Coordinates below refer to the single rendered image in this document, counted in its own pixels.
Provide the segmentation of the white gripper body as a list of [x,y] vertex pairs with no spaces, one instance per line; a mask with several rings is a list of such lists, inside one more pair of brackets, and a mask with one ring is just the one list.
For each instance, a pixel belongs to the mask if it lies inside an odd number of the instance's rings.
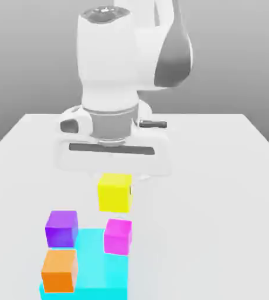
[[171,172],[165,134],[137,134],[120,146],[101,146],[72,134],[55,142],[56,165],[65,171],[165,176]]

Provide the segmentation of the small yellow cube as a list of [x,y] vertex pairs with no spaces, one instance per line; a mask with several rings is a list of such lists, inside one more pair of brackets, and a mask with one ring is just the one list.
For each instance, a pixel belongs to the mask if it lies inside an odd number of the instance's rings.
[[131,174],[104,173],[97,185],[101,212],[129,213],[132,203]]

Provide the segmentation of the small magenta cube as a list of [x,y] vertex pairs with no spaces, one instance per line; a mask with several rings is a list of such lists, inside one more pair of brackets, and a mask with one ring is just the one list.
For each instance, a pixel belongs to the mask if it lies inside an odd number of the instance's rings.
[[109,219],[104,231],[104,252],[128,255],[132,242],[132,221]]

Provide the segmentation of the small purple cube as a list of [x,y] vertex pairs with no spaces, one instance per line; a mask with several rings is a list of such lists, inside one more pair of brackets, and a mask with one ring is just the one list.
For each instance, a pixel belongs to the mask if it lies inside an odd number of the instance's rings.
[[45,225],[48,247],[73,248],[78,229],[78,217],[75,210],[52,210]]

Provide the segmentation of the small orange cube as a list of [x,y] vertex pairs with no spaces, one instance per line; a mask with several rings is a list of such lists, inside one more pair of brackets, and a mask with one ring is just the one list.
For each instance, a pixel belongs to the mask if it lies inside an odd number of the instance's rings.
[[46,293],[73,293],[78,274],[77,252],[75,249],[49,249],[41,277]]

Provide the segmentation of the large cyan box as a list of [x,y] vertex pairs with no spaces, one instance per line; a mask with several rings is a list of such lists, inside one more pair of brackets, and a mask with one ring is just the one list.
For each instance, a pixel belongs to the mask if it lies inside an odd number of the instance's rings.
[[73,293],[46,293],[41,300],[128,300],[128,257],[106,254],[103,229],[80,229],[75,249],[78,274]]

